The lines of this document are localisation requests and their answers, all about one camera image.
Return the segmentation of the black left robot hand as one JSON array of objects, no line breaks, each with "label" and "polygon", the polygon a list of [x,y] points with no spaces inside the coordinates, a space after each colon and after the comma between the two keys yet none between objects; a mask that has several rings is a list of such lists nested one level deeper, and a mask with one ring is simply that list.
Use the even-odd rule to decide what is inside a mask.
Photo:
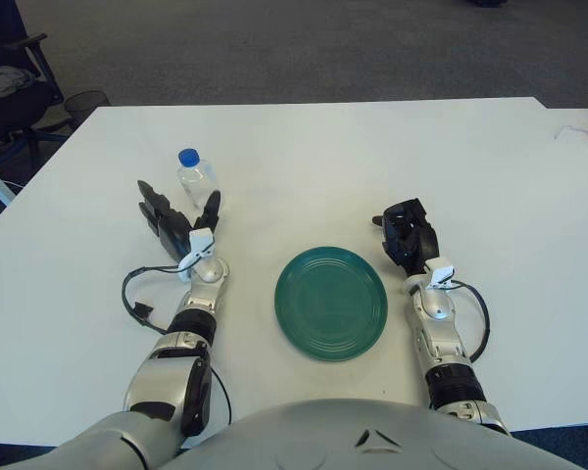
[{"label": "black left robot hand", "polygon": [[160,239],[166,252],[176,261],[181,261],[190,253],[190,233],[198,229],[209,228],[216,231],[219,222],[221,192],[213,191],[203,212],[194,223],[181,212],[171,207],[166,196],[155,192],[146,181],[138,180],[137,186],[143,201],[139,209],[146,218],[149,227]]}]

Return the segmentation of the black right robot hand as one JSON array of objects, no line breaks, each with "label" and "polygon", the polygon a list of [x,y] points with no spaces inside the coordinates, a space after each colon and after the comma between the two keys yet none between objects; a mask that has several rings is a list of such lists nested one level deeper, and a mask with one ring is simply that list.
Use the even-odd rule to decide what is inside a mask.
[{"label": "black right robot hand", "polygon": [[387,208],[371,222],[382,229],[385,254],[402,267],[407,276],[424,274],[425,262],[439,257],[435,230],[427,221],[418,198]]}]

